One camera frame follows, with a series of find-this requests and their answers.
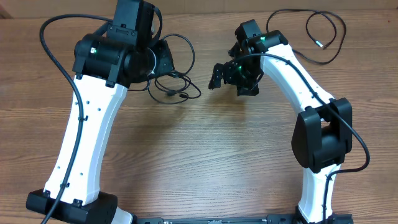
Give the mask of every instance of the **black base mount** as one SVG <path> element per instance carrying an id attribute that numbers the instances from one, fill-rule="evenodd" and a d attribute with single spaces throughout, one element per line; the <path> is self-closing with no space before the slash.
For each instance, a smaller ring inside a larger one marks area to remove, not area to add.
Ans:
<path id="1" fill-rule="evenodd" d="M 353 224 L 351 215 L 333 214 L 326 224 Z M 136 224 L 322 224 L 306 223 L 296 219 L 296 215 L 268 215 L 266 217 L 242 218 L 201 218 L 201 219 L 162 219 L 138 218 Z"/>
<path id="2" fill-rule="evenodd" d="M 50 198 L 49 192 L 43 189 L 31 192 L 26 201 L 26 208 L 34 212 L 46 215 L 54 199 Z M 74 224 L 111 224 L 118 198 L 115 195 L 100 192 L 98 199 L 93 203 L 81 206 L 81 201 L 76 200 L 73 204 L 60 202 L 52 217 L 67 223 Z M 133 215 L 132 224 L 323 224 L 307 223 L 296 208 L 294 215 L 268 215 L 266 217 L 253 218 L 201 218 L 201 219 L 163 219 L 163 218 L 137 218 Z M 326 224 L 353 224 L 351 215 L 331 215 Z"/>

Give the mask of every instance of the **black cable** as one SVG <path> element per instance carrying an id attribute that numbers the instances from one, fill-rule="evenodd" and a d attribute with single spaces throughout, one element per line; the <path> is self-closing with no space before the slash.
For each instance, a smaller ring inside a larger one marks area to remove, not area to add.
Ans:
<path id="1" fill-rule="evenodd" d="M 127 90 L 127 91 L 146 91 L 149 89 L 150 86 L 150 80 L 147 80 L 147 85 L 145 88 L 141 89 L 141 90 Z"/>
<path id="2" fill-rule="evenodd" d="M 318 62 L 318 61 L 316 61 L 316 60 L 314 60 L 314 59 L 308 58 L 307 56 L 305 56 L 303 53 L 299 52 L 298 50 L 294 50 L 294 49 L 293 49 L 293 52 L 294 52 L 294 53 L 298 54 L 299 56 L 303 57 L 305 60 L 308 60 L 309 62 L 318 64 L 318 65 L 327 65 L 327 64 L 329 64 L 330 62 L 332 62 L 332 61 L 337 57 L 337 55 L 340 53 L 341 47 L 343 46 L 344 38 L 346 37 L 347 26 L 346 26 L 346 23 L 344 22 L 344 20 L 343 20 L 339 15 L 335 14 L 334 12 L 330 12 L 330 11 L 317 11 L 317 10 L 314 10 L 314 9 L 279 9 L 279 10 L 273 12 L 273 13 L 268 17 L 267 25 L 266 25 L 266 30 L 267 30 L 267 32 L 269 32 L 269 30 L 268 30 L 268 23 L 269 23 L 269 21 L 271 20 L 271 18 L 274 17 L 274 15 L 276 15 L 276 14 L 279 13 L 279 12 L 286 12 L 286 11 L 287 11 L 287 12 L 313 12 L 313 14 L 311 14 L 311 16 L 307 19 L 307 22 L 305 23 L 305 30 L 307 31 L 307 34 L 308 34 L 308 36 L 312 39 L 312 41 L 314 41 L 314 43 L 317 44 L 319 47 L 321 47 L 323 50 L 327 49 L 327 48 L 333 43 L 333 41 L 335 41 L 336 36 L 337 36 L 337 28 L 336 28 L 336 25 L 335 25 L 335 23 L 332 21 L 332 19 L 330 19 L 330 17 L 327 16 L 327 14 L 332 15 L 332 16 L 336 17 L 339 21 L 341 21 L 341 23 L 342 23 L 342 25 L 343 25 L 343 28 L 344 28 L 343 37 L 341 38 L 341 42 L 340 42 L 340 45 L 339 45 L 339 47 L 338 47 L 337 53 L 336 53 L 335 56 L 334 56 L 333 58 L 331 58 L 329 61 L 326 61 L 326 62 Z M 325 18 L 327 18 L 327 19 L 329 20 L 329 22 L 332 24 L 332 26 L 333 26 L 333 28 L 334 28 L 334 30 L 335 30 L 335 36 L 332 38 L 331 41 L 329 41 L 329 42 L 328 42 L 326 45 L 324 45 L 324 46 L 322 46 L 322 44 L 319 42 L 319 40 L 313 38 L 312 35 L 310 34 L 310 32 L 308 31 L 308 22 L 310 21 L 310 19 L 311 19 L 313 16 L 318 15 L 318 14 L 319 14 L 319 15 L 322 15 L 322 16 L 325 17 Z"/>
<path id="3" fill-rule="evenodd" d="M 162 28 L 163 28 L 163 18 L 162 18 L 162 13 L 160 12 L 160 9 L 158 7 L 155 7 L 154 11 L 155 11 L 157 17 L 159 18 L 159 29 L 157 30 L 154 38 L 152 38 L 152 40 L 149 42 L 148 47 L 153 47 L 159 41 L 160 35 L 162 33 Z"/>
<path id="4" fill-rule="evenodd" d="M 108 30 L 108 26 L 110 25 L 109 22 L 105 22 L 102 26 L 100 26 L 96 31 L 93 32 L 95 35 L 104 35 Z"/>
<path id="5" fill-rule="evenodd" d="M 236 58 L 231 60 L 229 63 L 235 63 L 241 60 L 246 60 L 248 58 L 251 57 L 261 57 L 261 56 L 266 56 L 266 57 L 272 57 L 278 60 L 281 60 L 283 62 L 285 62 L 287 65 L 291 66 L 296 72 L 297 74 L 300 76 L 300 78 L 303 80 L 304 84 L 307 86 L 307 88 L 310 90 L 310 92 L 312 93 L 312 95 L 323 105 L 326 106 L 329 110 L 329 112 L 336 118 L 338 119 L 343 125 L 345 125 L 350 131 L 351 133 L 354 135 L 354 137 L 358 140 L 358 142 L 361 144 L 361 146 L 363 147 L 364 151 L 365 151 L 365 155 L 366 155 L 366 161 L 363 164 L 363 166 L 359 167 L 359 168 L 355 168 L 355 169 L 345 169 L 345 170 L 336 170 L 334 172 L 331 172 L 330 174 L 328 174 L 327 178 L 326 178 L 326 185 L 325 185 L 325 193 L 323 194 L 323 223 L 326 224 L 326 200 L 327 200 L 327 195 L 328 195 L 328 189 L 329 189 L 329 181 L 331 179 L 331 177 L 335 174 L 342 174 L 342 173 L 351 173 L 351 172 L 359 172 L 364 170 L 365 168 L 367 168 L 367 166 L 370 163 L 371 160 L 371 156 L 369 153 L 369 149 L 366 146 L 365 142 L 363 141 L 363 139 L 361 138 L 361 136 L 338 114 L 336 113 L 336 111 L 334 111 L 333 109 L 330 108 L 330 106 L 328 104 L 326 104 L 319 96 L 318 93 L 311 87 L 311 85 L 309 84 L 309 82 L 305 79 L 304 75 L 301 73 L 301 71 L 290 61 L 287 60 L 283 57 L 280 56 L 276 56 L 276 55 L 272 55 L 272 54 L 251 54 L 251 55 L 245 55 L 242 56 L 240 58 Z"/>
<path id="6" fill-rule="evenodd" d="M 168 37 L 171 37 L 171 36 L 176 36 L 176 37 L 182 38 L 182 39 L 184 39 L 184 40 L 188 43 L 188 45 L 190 46 L 191 51 L 192 51 L 192 63 L 191 63 L 190 68 L 189 68 L 185 73 L 179 72 L 179 71 L 177 71 L 177 70 L 173 70 L 173 71 L 171 71 L 169 74 L 167 74 L 167 75 L 170 76 L 170 77 L 173 77 L 173 78 L 181 78 L 181 79 L 184 81 L 184 83 L 185 83 L 185 84 L 184 84 L 184 87 L 180 88 L 179 90 L 173 90 L 173 89 L 167 88 L 166 86 L 164 86 L 164 85 L 162 85 L 162 84 L 160 83 L 159 78 L 155 78 L 155 82 L 154 82 L 154 83 L 155 83 L 155 87 L 156 87 L 158 90 L 160 90 L 160 91 L 162 91 L 162 92 L 165 92 L 168 96 L 174 96 L 174 95 L 176 95 L 176 94 L 179 94 L 179 97 L 183 98 L 183 100 L 180 100 L 180 101 L 177 101 L 177 102 L 172 102 L 172 103 L 163 102 L 163 101 L 160 101 L 160 100 L 156 99 L 156 98 L 152 95 L 152 93 L 150 92 L 150 89 L 149 89 L 149 88 L 147 89 L 147 90 L 148 90 L 148 93 L 149 93 L 149 96 L 150 96 L 152 99 L 154 99 L 154 100 L 155 100 L 156 102 L 158 102 L 158 103 L 162 103 L 162 104 L 165 104 L 165 105 L 175 105 L 175 104 L 183 103 L 183 102 L 187 101 L 188 99 L 196 99 L 196 98 L 199 98 L 199 97 L 201 96 L 201 91 L 200 91 L 200 89 L 199 89 L 196 85 L 194 85 L 194 84 L 192 83 L 192 81 L 191 81 L 191 78 L 189 78 L 189 77 L 187 76 L 187 74 L 192 70 L 193 65 L 195 64 L 195 49 L 193 48 L 192 43 L 191 43 L 186 37 L 184 37 L 183 35 L 180 35 L 180 34 L 167 34 L 166 36 L 164 36 L 164 37 L 162 38 L 162 40 L 164 40 L 164 39 L 166 39 L 166 38 L 168 38 Z M 184 91 L 185 91 L 187 88 L 189 88 L 191 85 L 192 85 L 196 90 L 198 90 L 198 92 L 199 92 L 199 94 L 198 94 L 197 96 L 195 96 L 195 97 L 191 97 L 191 96 L 189 96 L 188 93 L 185 93 L 185 92 L 184 92 Z"/>
<path id="7" fill-rule="evenodd" d="M 54 204 L 52 205 L 50 211 L 44 217 L 44 219 L 42 221 L 42 224 L 45 224 L 45 223 L 48 222 L 48 220 L 52 216 L 54 210 L 56 209 L 57 205 L 61 201 L 62 194 L 63 194 L 63 192 L 65 191 L 65 188 L 68 185 L 68 179 L 69 179 L 69 176 L 70 176 L 70 172 L 72 170 L 73 163 L 74 163 L 75 158 L 76 158 L 77 150 L 79 148 L 81 132 L 83 131 L 83 121 L 84 121 L 83 101 L 81 100 L 81 96 L 80 96 L 79 90 L 78 90 L 77 86 L 75 85 L 75 83 L 73 82 L 72 78 L 70 78 L 68 72 L 62 67 L 60 62 L 51 53 L 50 49 L 47 47 L 47 44 L 45 43 L 45 40 L 44 40 L 44 30 L 50 23 L 52 23 L 54 21 L 57 21 L 59 19 L 72 18 L 72 17 L 99 19 L 99 20 L 102 20 L 102 21 L 112 22 L 111 19 L 108 19 L 108 18 L 105 18 L 105 17 L 100 17 L 100 16 L 91 16 L 91 15 L 86 15 L 86 14 L 66 14 L 66 15 L 56 16 L 56 17 L 53 17 L 53 18 L 45 21 L 43 23 L 42 27 L 40 28 L 39 37 L 40 37 L 40 42 L 42 43 L 43 49 L 44 49 L 45 53 L 47 53 L 47 55 L 50 57 L 50 59 L 54 62 L 54 64 L 58 67 L 58 69 L 61 71 L 62 75 L 68 80 L 70 86 L 73 89 L 73 92 L 76 95 L 77 103 L 78 103 L 78 106 L 79 106 L 79 117 L 78 117 L 79 125 L 78 125 L 78 130 L 77 130 L 77 135 L 76 135 L 75 146 L 73 147 L 72 155 L 70 156 L 70 160 L 69 160 L 69 165 L 68 165 L 67 171 L 65 173 L 65 176 L 63 178 L 62 184 L 60 186 L 60 191 L 59 191 L 59 193 L 57 195 L 57 198 L 55 199 Z"/>

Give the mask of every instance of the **wood grain surface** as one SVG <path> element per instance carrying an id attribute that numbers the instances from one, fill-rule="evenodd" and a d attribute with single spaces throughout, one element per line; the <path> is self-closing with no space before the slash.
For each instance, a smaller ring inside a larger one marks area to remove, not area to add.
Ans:
<path id="1" fill-rule="evenodd" d="M 113 15 L 118 0 L 0 0 L 12 18 L 46 18 L 68 13 Z M 278 9 L 395 9 L 397 0 L 147 0 L 162 14 L 262 12 Z"/>
<path id="2" fill-rule="evenodd" d="M 348 26 L 340 55 L 325 66 L 301 61 L 326 91 L 350 100 L 353 126 L 372 158 L 365 171 L 338 176 L 333 209 L 352 213 L 355 223 L 397 223 L 398 11 L 337 13 Z M 128 94 L 114 122 L 101 173 L 101 190 L 116 194 L 121 208 L 139 217 L 165 218 L 294 212 L 302 168 L 290 146 L 295 115 L 282 92 L 268 77 L 256 97 L 237 97 L 229 85 L 207 89 L 214 64 L 229 60 L 227 51 L 239 24 L 256 19 L 265 31 L 269 14 L 165 16 L 163 34 L 186 35 L 195 47 L 190 77 L 203 96 L 166 106 L 146 92 Z M 281 30 L 295 49 L 312 58 L 332 57 L 338 41 L 328 50 L 319 49 L 305 33 L 307 17 L 281 14 L 270 29 Z M 43 219 L 26 210 L 25 201 L 49 178 L 70 112 L 72 89 L 39 42 L 43 21 L 0 21 L 0 223 Z M 342 28 L 336 24 L 339 39 Z M 65 19 L 46 30 L 50 49 L 70 74 L 76 42 L 99 25 Z M 310 31 L 323 43 L 333 36 L 331 25 L 321 17 L 311 21 Z M 192 59 L 188 45 L 177 38 L 170 38 L 169 45 L 177 69 L 186 70 Z M 176 79 L 162 81 L 181 85 Z M 353 141 L 343 167 L 363 162 L 363 150 Z"/>

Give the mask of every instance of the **cable clip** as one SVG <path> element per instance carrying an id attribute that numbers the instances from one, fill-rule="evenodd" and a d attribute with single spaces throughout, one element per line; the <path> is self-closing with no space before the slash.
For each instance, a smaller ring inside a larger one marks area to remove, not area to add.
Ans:
<path id="1" fill-rule="evenodd" d="M 78 118 L 79 121 L 87 121 L 88 120 L 88 116 L 86 116 L 85 118 Z"/>
<path id="2" fill-rule="evenodd" d="M 326 179 L 328 179 L 328 175 L 325 174 L 325 176 L 326 176 Z M 330 177 L 330 180 L 333 181 L 333 178 Z"/>
<path id="3" fill-rule="evenodd" d="M 314 99 L 316 96 L 318 96 L 318 93 L 317 93 L 317 92 L 313 93 L 313 95 L 311 96 L 311 98 Z"/>
<path id="4" fill-rule="evenodd" d="M 60 184 L 60 188 L 67 188 L 67 187 L 69 187 L 69 183 L 67 183 L 67 184 Z"/>

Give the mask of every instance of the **robotic arm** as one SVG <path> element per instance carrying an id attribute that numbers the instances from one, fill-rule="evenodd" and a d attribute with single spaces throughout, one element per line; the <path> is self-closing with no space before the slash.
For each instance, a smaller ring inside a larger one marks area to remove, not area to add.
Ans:
<path id="1" fill-rule="evenodd" d="M 154 14 L 159 16 L 160 27 L 152 38 Z M 149 83 L 174 70 L 169 46 L 166 40 L 159 40 L 161 29 L 162 16 L 155 6 L 142 0 L 119 0 L 114 20 L 76 44 L 73 82 L 83 103 L 84 121 L 74 94 L 57 163 L 44 189 L 29 194 L 29 210 L 76 224 L 135 221 L 134 215 L 118 208 L 115 195 L 100 192 L 101 165 L 114 118 L 130 84 Z M 80 122 L 84 123 L 81 133 Z M 81 141 L 74 152 L 76 136 L 81 136 Z M 71 161 L 73 166 L 68 170 Z"/>
<path id="2" fill-rule="evenodd" d="M 262 34 L 256 22 L 251 20 L 242 23 L 235 35 L 238 41 L 229 51 L 229 55 L 235 59 L 224 65 L 215 65 L 209 89 L 219 88 L 223 79 L 225 84 L 237 86 L 238 95 L 257 95 L 259 80 L 264 73 L 278 84 L 298 115 L 292 149 L 303 167 L 303 192 L 297 207 L 296 219 L 307 224 L 321 223 L 326 178 L 330 173 L 340 169 L 345 154 L 351 150 L 352 141 L 349 130 L 340 125 L 339 121 L 328 113 L 326 107 L 332 107 L 351 125 L 351 105 L 344 98 L 335 100 L 311 78 L 295 58 L 287 39 L 278 30 Z M 294 67 L 305 80 L 298 75 Z M 310 85 L 327 105 L 321 104 L 307 85 Z M 328 121 L 330 124 L 322 128 L 322 121 Z M 335 221 L 328 223 L 353 223 L 349 216 L 339 217 L 333 214 L 331 191 L 334 181 L 333 178 L 328 183 L 330 190 L 326 198 L 326 217 Z"/>

